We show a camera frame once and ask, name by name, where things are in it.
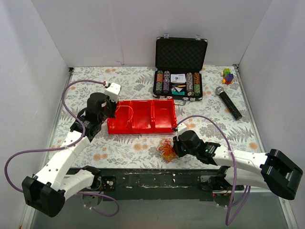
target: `gray floor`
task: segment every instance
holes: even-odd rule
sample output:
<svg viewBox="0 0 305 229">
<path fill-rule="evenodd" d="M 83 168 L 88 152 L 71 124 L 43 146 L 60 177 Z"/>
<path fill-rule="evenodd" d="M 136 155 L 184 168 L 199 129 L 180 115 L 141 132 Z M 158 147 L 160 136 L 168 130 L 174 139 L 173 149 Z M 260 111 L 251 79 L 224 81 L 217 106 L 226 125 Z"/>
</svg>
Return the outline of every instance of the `gray floor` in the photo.
<svg viewBox="0 0 305 229">
<path fill-rule="evenodd" d="M 81 195 L 69 199 L 54 218 L 35 212 L 32 229 L 266 229 L 288 228 L 278 197 L 272 193 L 251 193 L 235 221 L 225 225 L 226 210 L 197 200 L 124 200 L 120 212 L 111 218 L 85 208 Z M 99 209 L 115 210 L 102 202 Z"/>
</svg>

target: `robotic arm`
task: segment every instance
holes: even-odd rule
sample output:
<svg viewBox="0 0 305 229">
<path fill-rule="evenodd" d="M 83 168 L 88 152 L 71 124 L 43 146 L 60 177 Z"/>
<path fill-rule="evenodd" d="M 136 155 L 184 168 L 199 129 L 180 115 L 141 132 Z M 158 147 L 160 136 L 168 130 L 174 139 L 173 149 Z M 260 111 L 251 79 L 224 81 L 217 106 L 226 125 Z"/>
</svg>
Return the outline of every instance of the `robotic arm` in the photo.
<svg viewBox="0 0 305 229">
<path fill-rule="evenodd" d="M 218 143 L 204 142 L 184 124 L 177 127 L 173 138 L 173 149 L 182 157 L 196 156 L 205 164 L 221 166 L 218 175 L 207 177 L 202 184 L 204 190 L 228 189 L 233 184 L 234 168 L 231 152 Z M 281 151 L 272 149 L 270 153 L 249 153 L 235 150 L 237 185 L 249 185 L 271 190 L 276 195 L 292 200 L 295 198 L 303 171 Z"/>
<path fill-rule="evenodd" d="M 121 86 L 116 83 L 106 83 L 103 93 L 93 93 L 87 101 L 87 107 L 82 109 L 77 117 L 85 125 L 85 136 L 72 147 L 58 151 L 51 160 L 34 177 L 26 177 L 22 182 L 22 190 L 26 204 L 54 217 L 62 209 L 65 201 L 89 187 L 97 190 L 102 183 L 99 169 L 86 166 L 77 174 L 64 180 L 74 160 L 87 147 L 101 125 L 108 117 L 115 118 Z M 69 145 L 81 137 L 82 126 L 75 121 L 70 128 L 62 146 Z"/>
</svg>

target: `open case lid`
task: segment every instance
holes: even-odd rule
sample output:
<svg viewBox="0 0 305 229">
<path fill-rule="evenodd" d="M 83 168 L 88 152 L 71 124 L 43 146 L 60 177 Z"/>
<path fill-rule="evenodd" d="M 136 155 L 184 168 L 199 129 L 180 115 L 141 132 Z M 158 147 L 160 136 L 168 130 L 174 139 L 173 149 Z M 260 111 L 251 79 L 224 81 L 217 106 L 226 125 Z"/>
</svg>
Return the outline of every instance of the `open case lid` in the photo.
<svg viewBox="0 0 305 229">
<path fill-rule="evenodd" d="M 207 45 L 205 39 L 158 37 L 156 68 L 201 70 Z"/>
</svg>

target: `red tray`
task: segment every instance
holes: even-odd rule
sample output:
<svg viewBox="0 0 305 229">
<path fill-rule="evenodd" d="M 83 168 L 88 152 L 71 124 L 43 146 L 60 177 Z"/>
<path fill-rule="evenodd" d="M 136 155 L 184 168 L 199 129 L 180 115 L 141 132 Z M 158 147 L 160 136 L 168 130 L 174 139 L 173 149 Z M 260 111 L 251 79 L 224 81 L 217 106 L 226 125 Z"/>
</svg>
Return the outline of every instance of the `red tray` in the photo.
<svg viewBox="0 0 305 229">
<path fill-rule="evenodd" d="M 177 126 L 173 99 L 120 101 L 115 116 L 108 118 L 109 134 L 172 133 Z"/>
</svg>

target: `black microphone handle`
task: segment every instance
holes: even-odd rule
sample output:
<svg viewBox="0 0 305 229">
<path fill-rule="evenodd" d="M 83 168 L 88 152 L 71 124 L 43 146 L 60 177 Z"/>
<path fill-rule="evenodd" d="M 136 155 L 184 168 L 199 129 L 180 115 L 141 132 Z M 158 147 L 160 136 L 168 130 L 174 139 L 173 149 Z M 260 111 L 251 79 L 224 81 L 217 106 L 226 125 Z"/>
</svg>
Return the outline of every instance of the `black microphone handle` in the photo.
<svg viewBox="0 0 305 229">
<path fill-rule="evenodd" d="M 241 119 L 243 117 L 226 92 L 221 92 L 219 96 L 236 120 Z"/>
</svg>

